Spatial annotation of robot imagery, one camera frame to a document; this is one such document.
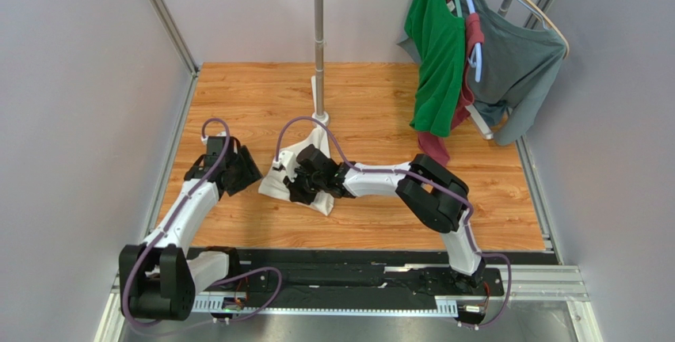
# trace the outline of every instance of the wood grain floor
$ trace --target wood grain floor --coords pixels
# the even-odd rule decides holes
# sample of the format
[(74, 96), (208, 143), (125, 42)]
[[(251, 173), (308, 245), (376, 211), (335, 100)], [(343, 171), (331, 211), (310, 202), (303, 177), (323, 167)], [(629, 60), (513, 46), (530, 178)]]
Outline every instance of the wood grain floor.
[[(160, 217), (180, 192), (183, 175), (203, 152), (202, 123), (225, 119), (267, 173), (279, 130), (296, 116), (311, 115), (312, 64), (208, 63), (201, 71), (178, 147)], [(330, 129), (350, 160), (385, 165), (419, 153), (412, 117), (418, 74), (414, 65), (344, 63), (326, 67)], [(307, 137), (310, 124), (293, 125), (283, 145)], [(207, 130), (214, 135), (217, 125)], [(482, 140), (470, 121), (446, 145), (448, 168), (470, 188), (472, 219), (482, 249), (541, 250), (543, 241), (515, 146)], [(338, 156), (333, 148), (331, 155)], [(259, 182), (223, 197), (202, 223), (194, 245), (270, 248), (443, 249), (396, 198), (338, 199), (329, 216), (259, 195)]]

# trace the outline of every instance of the white plastic base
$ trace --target white plastic base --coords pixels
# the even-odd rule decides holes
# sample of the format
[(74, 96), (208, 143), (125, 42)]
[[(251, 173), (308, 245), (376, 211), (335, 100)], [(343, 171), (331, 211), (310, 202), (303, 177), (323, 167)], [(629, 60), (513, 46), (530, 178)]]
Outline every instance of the white plastic base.
[(471, 114), (471, 121), (474, 122), (474, 125), (480, 132), (482, 138), (485, 140), (494, 139), (494, 133), (490, 129), (490, 126), (488, 126), (485, 120), (482, 118), (482, 116), (480, 116), (480, 112), (476, 109), (476, 107), (470, 104), (466, 106), (465, 109), (469, 111), (469, 113)]
[(328, 124), (330, 123), (330, 116), (328, 115), (328, 112), (326, 110), (323, 111), (323, 116), (318, 116), (316, 115), (316, 76), (312, 75), (311, 76), (311, 97), (312, 97), (312, 102), (314, 103), (314, 113), (311, 114), (311, 117), (318, 120), (319, 122), (323, 123), (324, 126), (328, 127)]

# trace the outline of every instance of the clothes rack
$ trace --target clothes rack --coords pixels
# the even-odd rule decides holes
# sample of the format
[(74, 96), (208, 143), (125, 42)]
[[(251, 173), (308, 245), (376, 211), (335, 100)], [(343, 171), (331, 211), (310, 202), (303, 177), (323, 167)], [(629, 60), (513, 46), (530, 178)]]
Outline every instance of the clothes rack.
[[(524, 2), (527, 2), (530, 6), (533, 8), (538, 8), (534, 2), (531, 0), (523, 0)], [(508, 9), (508, 5), (510, 4), (510, 1), (506, 4), (506, 9)], [(325, 125), (328, 125), (330, 122), (330, 117), (328, 115), (328, 112), (326, 111), (326, 107), (324, 105), (324, 49), (325, 49), (325, 40), (323, 38), (323, 0), (314, 0), (314, 12), (315, 12), (315, 75), (312, 76), (311, 78), (311, 87), (312, 87), (312, 97), (314, 101), (314, 114), (312, 117), (314, 117), (316, 120), (322, 122)], [(542, 18), (548, 23), (548, 25), (556, 31), (562, 38), (562, 40), (565, 42), (566, 45), (566, 54), (565, 56), (569, 54), (570, 51), (570, 46), (567, 43), (567, 40), (565, 37), (562, 35), (562, 33), (558, 30), (558, 28), (553, 24), (551, 19), (549, 19), (545, 13), (541, 12), (540, 15)], [(478, 110), (475, 108), (474, 105), (468, 105), (466, 109), (469, 111), (471, 114), (471, 121), (474, 123), (476, 126), (476, 129), (478, 132), (481, 134), (481, 136), (485, 140), (492, 139), (493, 132), (490, 129), (490, 127), (487, 125), (485, 120), (480, 116)]]

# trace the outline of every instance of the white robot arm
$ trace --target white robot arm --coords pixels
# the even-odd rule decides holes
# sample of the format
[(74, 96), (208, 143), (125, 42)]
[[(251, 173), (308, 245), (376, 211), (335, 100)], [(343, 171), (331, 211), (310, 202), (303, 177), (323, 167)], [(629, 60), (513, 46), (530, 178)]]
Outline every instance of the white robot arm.
[[(234, 249), (208, 248), (194, 259), (186, 259), (206, 214), (223, 194), (232, 196), (262, 177), (248, 149), (236, 138), (231, 138), (225, 151), (225, 137), (221, 135), (209, 137), (205, 143), (207, 153), (185, 174), (181, 194), (169, 210), (171, 216), (166, 216), (140, 245), (127, 245), (120, 253), (120, 285), (124, 287), (133, 280), (129, 293), (133, 317), (185, 320), (196, 294), (228, 274), (240, 273), (232, 272), (237, 271), (232, 267), (238, 267), (238, 257), (231, 256), (236, 253)], [(200, 183), (216, 163), (212, 174)], [(141, 269), (130, 278), (140, 254), (158, 237)]]
[(468, 186), (427, 155), (419, 154), (413, 161), (398, 165), (337, 164), (314, 146), (308, 146), (297, 156), (282, 152), (275, 169), (285, 169), (284, 179), (293, 202), (307, 205), (320, 191), (335, 198), (361, 196), (399, 197), (428, 228), (437, 231), (448, 251), (450, 268), (472, 285), (482, 281), (485, 261), (467, 224), (468, 209), (456, 198), (436, 188), (431, 192), (423, 183), (406, 172), (416, 173), (435, 184), (467, 198)]

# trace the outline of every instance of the wire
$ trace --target wire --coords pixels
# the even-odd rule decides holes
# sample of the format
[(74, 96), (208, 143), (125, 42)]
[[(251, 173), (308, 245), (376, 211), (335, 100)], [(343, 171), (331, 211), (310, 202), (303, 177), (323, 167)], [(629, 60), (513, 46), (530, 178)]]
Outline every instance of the wire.
[[(143, 263), (147, 259), (147, 255), (150, 253), (150, 251), (159, 243), (159, 241), (169, 231), (171, 225), (176, 220), (177, 215), (180, 214), (182, 208), (187, 203), (187, 200), (189, 198), (191, 198), (192, 194), (194, 194), (197, 191), (197, 189), (199, 189), (199, 187), (204, 182), (206, 182), (206, 180), (208, 180), (208, 178), (213, 174), (213, 172), (216, 169), (218, 169), (218, 167), (220, 166), (220, 162), (225, 157), (225, 154), (227, 152), (227, 148), (230, 146), (230, 128), (227, 126), (227, 123), (225, 123), (224, 120), (222, 120), (220, 118), (211, 118), (211, 119), (206, 120), (201, 127), (201, 136), (202, 136), (202, 138), (206, 138), (206, 127), (209, 124), (214, 123), (214, 122), (222, 124), (223, 127), (225, 128), (226, 136), (225, 136), (225, 145), (223, 146), (223, 150), (221, 151), (218, 158), (215, 160), (215, 163), (213, 164), (213, 166), (204, 174), (204, 176), (199, 181), (197, 181), (197, 183), (187, 192), (187, 194), (185, 196), (183, 196), (181, 201), (176, 206), (174, 212), (171, 213), (171, 215), (168, 215), (169, 218), (166, 221), (166, 225), (164, 225), (164, 227), (162, 228), (162, 230), (160, 230), (160, 232), (157, 234), (157, 236), (150, 243), (147, 244), (146, 248), (140, 254), (139, 258), (136, 260), (134, 266), (132, 267), (132, 270), (129, 273), (129, 276), (127, 277), (127, 282), (124, 285), (124, 289), (122, 291), (122, 314), (124, 315), (124, 317), (129, 322), (129, 325), (132, 327), (132, 330), (134, 330), (135, 332), (137, 332), (140, 335), (145, 335), (145, 336), (170, 336), (170, 335), (173, 335), (173, 334), (176, 334), (176, 333), (183, 333), (184, 331), (195, 328), (199, 325), (205, 325), (206, 323), (210, 323), (210, 321), (202, 322), (200, 324), (191, 325), (187, 328), (178, 330), (176, 332), (169, 332), (169, 333), (163, 333), (163, 334), (141, 333), (136, 328), (151, 327), (151, 326), (157, 325), (160, 322), (160, 320), (154, 320), (154, 321), (150, 321), (150, 322), (141, 322), (141, 321), (136, 320), (132, 316), (131, 311), (129, 309), (129, 292), (131, 291), (132, 283), (134, 281), (134, 278), (138, 274), (138, 271), (140, 270), (140, 267), (143, 265)], [(263, 306), (256, 309), (251, 314), (247, 314), (244, 317), (235, 318), (236, 321), (244, 321), (248, 318), (251, 318), (253, 315), (260, 313), (265, 307), (267, 307), (272, 301), (274, 301), (274, 298), (279, 294), (279, 290), (281, 289), (281, 271), (279, 271), (278, 269), (276, 269), (274, 267), (263, 267), (263, 268), (259, 268), (259, 269), (247, 272), (246, 274), (243, 274), (243, 275), (235, 276), (234, 278), (231, 278), (231, 279), (219, 280), (219, 281), (215, 282), (214, 284), (212, 284), (212, 285), (222, 285), (222, 284), (225, 284), (225, 283), (231, 283), (231, 282), (233, 282), (237, 279), (245, 279), (248, 276), (251, 276), (251, 275), (254, 275), (254, 274), (260, 273), (260, 272), (265, 272), (265, 271), (274, 271), (279, 276), (279, 279), (278, 279), (278, 282), (277, 282), (277, 285), (276, 285), (276, 290), (274, 291), (274, 294), (272, 295), (272, 297), (270, 297), (267, 300), (267, 302), (265, 302), (265, 304)]]
[(258, 307), (253, 312), (248, 313), (245, 316), (232, 318), (232, 320), (231, 320), (232, 322), (248, 320), (249, 318), (252, 318), (256, 314), (263, 311), (269, 304), (272, 303), (272, 301), (274, 301), (274, 299), (279, 294), (279, 291), (281, 290), (281, 271), (279, 271), (277, 268), (274, 268), (274, 267), (257, 268), (257, 269), (254, 269), (253, 271), (248, 271), (247, 273), (244, 273), (244, 274), (241, 274), (241, 275), (238, 275), (238, 276), (235, 276), (235, 277), (231, 277), (229, 279), (218, 280), (218, 281), (216, 281), (215, 283), (212, 284), (212, 285), (224, 285), (224, 284), (228, 284), (228, 283), (233, 283), (234, 281), (237, 281), (239, 279), (245, 279), (245, 278), (247, 278), (249, 276), (253, 276), (257, 273), (267, 272), (267, 271), (273, 271), (274, 273), (276, 273), (276, 275), (278, 277), (278, 280), (276, 281), (276, 288), (274, 289), (274, 293), (272, 293), (272, 296), (270, 296), (264, 304), (262, 304), (260, 307)]
[(312, 118), (311, 116), (298, 116), (296, 118), (293, 118), (286, 123), (286, 125), (281, 128), (281, 132), (279, 133), (279, 139), (276, 141), (276, 153), (274, 154), (274, 161), (278, 162), (279, 161), (279, 153), (281, 151), (281, 140), (284, 137), (284, 133), (286, 130), (288, 130), (289, 127), (291, 127), (292, 124), (294, 124), (297, 121), (300, 120), (310, 120), (311, 122), (314, 122), (315, 124), (319, 125), (321, 128), (323, 128), (324, 131), (328, 134), (330, 140), (333, 142), (333, 145), (335, 146), (335, 149), (337, 152), (340, 154), (340, 157), (342, 158), (342, 161), (347, 165), (349, 168), (356, 170), (357, 172), (361, 173), (395, 173), (395, 174), (405, 174), (407, 176), (413, 177), (416, 180), (419, 180), (425, 184), (429, 184), (432, 187), (434, 187), (437, 190), (440, 190), (441, 192), (451, 196), (455, 200), (460, 201), (464, 206), (467, 207), (468, 209), (468, 214), (466, 218), (464, 219), (464, 227), (467, 228), (467, 240), (469, 241), (469, 246), (471, 247), (471, 250), (480, 255), (481, 257), (498, 257), (504, 260), (506, 262), (506, 269), (509, 273), (509, 279), (508, 279), (508, 285), (506, 289), (506, 295), (504, 298), (504, 303), (501, 304), (501, 309), (499, 310), (499, 313), (497, 313), (496, 316), (490, 321), (488, 321), (485, 324), (481, 324), (480, 326), (485, 327), (488, 325), (492, 325), (496, 320), (498, 320), (502, 314), (504, 313), (504, 310), (506, 308), (506, 304), (509, 302), (509, 296), (511, 295), (511, 261), (509, 258), (504, 255), (503, 253), (483, 253), (480, 251), (478, 246), (476, 245), (475, 239), (474, 239), (474, 234), (471, 232), (469, 220), (471, 219), (471, 216), (474, 214), (474, 206), (468, 201), (468, 199), (463, 198), (462, 196), (457, 195), (456, 193), (451, 192), (449, 189), (444, 188), (440, 186), (439, 184), (420, 176), (419, 174), (415, 172), (411, 172), (409, 170), (404, 170), (404, 169), (361, 169), (354, 164), (352, 164), (349, 159), (345, 156), (345, 153), (342, 151), (342, 148), (340, 147), (340, 144), (338, 143), (338, 140), (335, 138), (335, 135), (333, 135), (333, 132), (331, 132), (328, 127), (324, 123), (321, 123), (320, 121)]

